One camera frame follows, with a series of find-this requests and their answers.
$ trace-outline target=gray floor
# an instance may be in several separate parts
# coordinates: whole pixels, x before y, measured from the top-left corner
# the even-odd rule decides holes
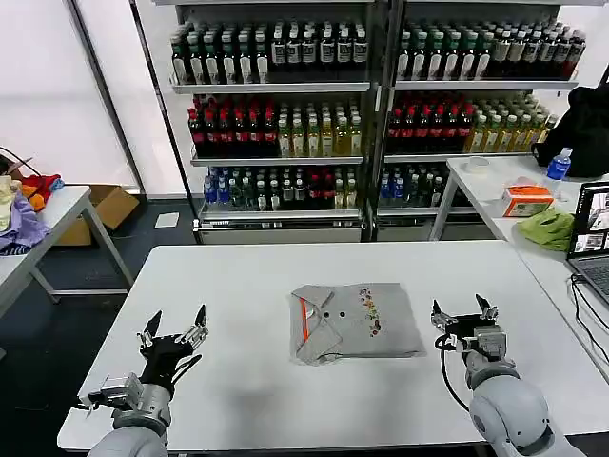
[[[181,213],[177,228],[154,229],[159,213],[173,211]],[[135,273],[155,246],[193,244],[190,229],[188,206],[186,202],[177,201],[139,207],[112,237]],[[122,286],[95,247],[55,248],[42,261],[41,270],[56,288]],[[57,432],[123,301],[124,297],[119,296],[64,297],[55,306],[40,287],[31,284],[0,319],[0,346],[9,353],[0,362],[3,438],[0,455],[67,455],[55,444]],[[572,441],[589,457],[605,456],[609,447],[609,436],[606,434],[575,437]],[[354,454],[370,452],[374,452],[375,456],[379,453],[399,453],[400,456],[476,455],[473,448],[468,446],[340,453],[354,457]],[[290,456],[301,454],[289,453]]]

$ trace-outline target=white desk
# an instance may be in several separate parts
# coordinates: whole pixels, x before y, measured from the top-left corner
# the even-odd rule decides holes
[[[398,282],[427,350],[412,359],[345,359],[305,367],[289,359],[287,295],[304,284]],[[203,359],[178,383],[169,452],[419,446],[479,442],[442,381],[432,300],[446,312],[499,307],[508,355],[539,386],[567,434],[609,430],[609,387],[511,247],[502,241],[161,247],[147,258],[81,393],[107,375],[138,374],[135,334],[158,309],[159,334],[179,332],[207,305]],[[448,374],[468,401],[465,368]],[[111,410],[72,409],[58,446],[92,448]]]
[[[487,172],[482,174],[465,170],[464,165],[469,159],[449,159],[447,165],[450,169],[450,176],[447,189],[452,192],[451,195],[454,195],[455,189],[459,187],[493,234],[498,239],[509,241],[514,246],[609,383],[609,365],[600,352],[596,353],[597,349],[593,350],[587,334],[576,322],[575,302],[568,287],[568,279],[574,271],[566,264],[565,253],[543,249],[524,238],[516,227],[521,218],[501,217],[501,212],[496,206],[496,201],[501,197],[505,184],[513,182],[520,176],[540,182],[545,169],[540,168],[533,157],[487,157],[487,159],[490,161],[490,166]],[[609,176],[606,175],[601,179],[609,180]],[[557,208],[574,213],[580,196],[581,184],[588,181],[590,180],[567,178],[560,184],[560,193],[564,201],[556,202]],[[445,214],[449,210],[451,200],[452,196],[442,200],[438,218],[432,228],[432,239],[438,240],[442,235]],[[599,300],[594,291],[586,285],[580,285],[580,289],[602,319],[609,322],[607,305]],[[600,344],[609,350],[609,332],[594,319],[594,316],[590,316],[591,313],[586,311],[585,306],[582,306],[582,321],[590,328]]]
[[[65,186],[56,190],[47,201],[45,208],[38,213],[39,220],[50,228],[50,232],[45,239],[25,255],[0,257],[0,317],[10,308],[14,300],[32,278],[40,283],[53,302],[56,302],[57,297],[62,295],[114,293],[117,291],[127,293],[128,289],[101,291],[54,290],[38,268],[36,268],[36,264],[45,253],[47,253],[76,218],[82,214],[99,246],[106,252],[118,274],[125,279],[128,288],[133,284],[131,273],[108,236],[102,221],[100,221],[97,212],[95,212],[95,208],[88,200],[89,194],[90,189],[88,186]]]

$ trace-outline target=laptop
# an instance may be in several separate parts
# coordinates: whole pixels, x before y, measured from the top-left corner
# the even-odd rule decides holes
[[[581,186],[567,262],[609,305],[609,182]]]

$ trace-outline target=tissue box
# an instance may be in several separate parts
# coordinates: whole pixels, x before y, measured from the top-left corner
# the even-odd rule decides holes
[[[543,186],[512,186],[501,198],[503,217],[529,217],[546,211],[552,202],[554,197]]]

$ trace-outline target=table leg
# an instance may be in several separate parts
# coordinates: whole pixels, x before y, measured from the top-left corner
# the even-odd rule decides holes
[[[434,221],[434,225],[431,228],[431,233],[429,233],[429,241],[439,241],[442,238],[442,233],[444,232],[444,224],[446,223],[446,218],[448,217],[448,213],[453,205],[453,198],[455,197],[455,192],[457,191],[457,181],[455,181],[453,174],[450,173],[448,175],[448,182],[446,183],[446,188],[444,189],[444,196],[442,197],[442,202],[440,203],[440,207],[438,208],[438,214],[436,215],[436,219]]]
[[[54,303],[54,304],[58,304],[59,303],[59,298],[57,298],[55,296],[55,289],[53,288],[53,286],[49,283],[49,281],[47,281],[47,278],[45,278],[45,276],[42,274],[42,271],[40,271],[38,269],[38,267],[34,267],[31,271],[31,276],[36,280],[36,282],[42,286],[42,288],[45,290],[45,292],[47,293],[47,295],[49,296],[50,300]]]
[[[112,243],[106,228],[104,228],[104,224],[100,220],[97,212],[95,212],[95,208],[91,204],[91,202],[87,201],[85,205],[85,210],[83,211],[83,217],[88,224],[93,236],[97,240],[99,246],[106,251],[108,258],[112,262],[114,269],[119,274],[119,276],[123,276],[125,281],[128,284],[128,288],[133,286],[133,276],[131,276],[131,272],[128,270],[127,265],[123,262],[121,255],[118,253],[118,250]]]

